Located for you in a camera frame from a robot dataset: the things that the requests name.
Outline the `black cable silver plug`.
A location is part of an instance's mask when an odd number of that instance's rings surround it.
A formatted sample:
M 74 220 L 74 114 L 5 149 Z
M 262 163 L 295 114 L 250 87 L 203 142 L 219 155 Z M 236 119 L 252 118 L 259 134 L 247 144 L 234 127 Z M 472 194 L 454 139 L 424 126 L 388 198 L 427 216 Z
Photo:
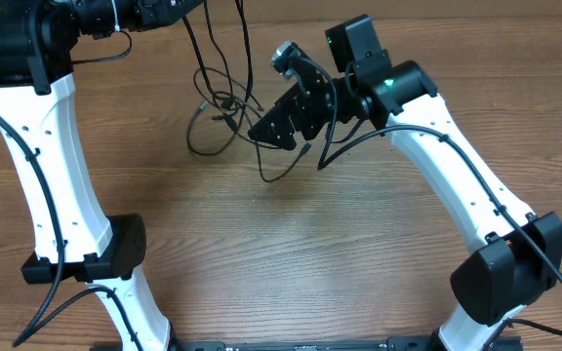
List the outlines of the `black cable silver plug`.
M 221 49 L 221 46 L 219 45 L 219 43 L 216 40 L 215 34 L 214 34 L 214 29 L 212 26 L 212 21 L 211 21 L 211 16 L 210 16 L 210 10 L 209 10 L 209 5 L 208 5 L 208 1 L 205 0 L 203 3 L 203 7 L 204 7 L 204 14 L 205 14 L 205 20 L 206 20 L 206 25 L 207 25 L 207 29 L 208 29 L 208 35 L 209 35 L 209 39 L 212 43 L 212 45 L 214 46 L 214 48 L 216 49 L 217 53 L 219 54 L 220 58 L 221 58 L 221 62 L 223 65 L 223 71 L 220 72 L 220 75 L 222 75 L 226 81 L 227 81 L 227 85 L 228 85 L 228 91 L 224 92 L 224 93 L 215 93 L 215 96 L 221 100 L 221 109 L 228 111 L 230 109 L 237 109 L 238 107 L 241 107 L 241 104 L 236 100 L 236 95 L 234 93 L 234 86 L 233 84 L 236 83 L 236 80 L 233 79 L 231 77 L 230 74 L 230 69 L 229 69 L 229 65 L 228 62 L 226 60 L 226 56 L 223 52 L 223 50 Z

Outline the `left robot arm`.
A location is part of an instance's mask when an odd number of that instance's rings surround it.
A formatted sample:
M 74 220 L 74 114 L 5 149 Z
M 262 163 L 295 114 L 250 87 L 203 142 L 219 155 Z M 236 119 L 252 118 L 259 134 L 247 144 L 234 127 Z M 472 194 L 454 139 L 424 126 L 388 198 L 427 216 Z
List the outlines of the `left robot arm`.
M 106 38 L 176 23 L 192 1 L 0 1 L 0 131 L 34 227 L 21 272 L 56 291 L 74 278 L 97 296 L 123 350 L 177 350 L 170 320 L 145 279 L 138 214 L 106 215 L 77 129 L 71 50 L 83 35 Z

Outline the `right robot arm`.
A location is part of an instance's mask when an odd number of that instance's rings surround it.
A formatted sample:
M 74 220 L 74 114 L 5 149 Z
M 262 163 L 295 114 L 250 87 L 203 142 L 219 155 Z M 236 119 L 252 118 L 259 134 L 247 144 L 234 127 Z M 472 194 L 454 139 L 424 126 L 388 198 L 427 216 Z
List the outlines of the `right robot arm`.
M 249 131 L 292 150 L 296 135 L 331 135 L 337 123 L 370 121 L 418 168 L 453 218 L 469 256 L 451 276 L 451 317 L 427 337 L 392 337 L 391 350 L 518 350 L 502 332 L 557 282 L 562 220 L 537 215 L 496 177 L 456 125 L 434 82 L 414 61 L 393 64 L 371 19 L 330 28 L 332 78 L 294 42 L 271 64 L 294 85 Z

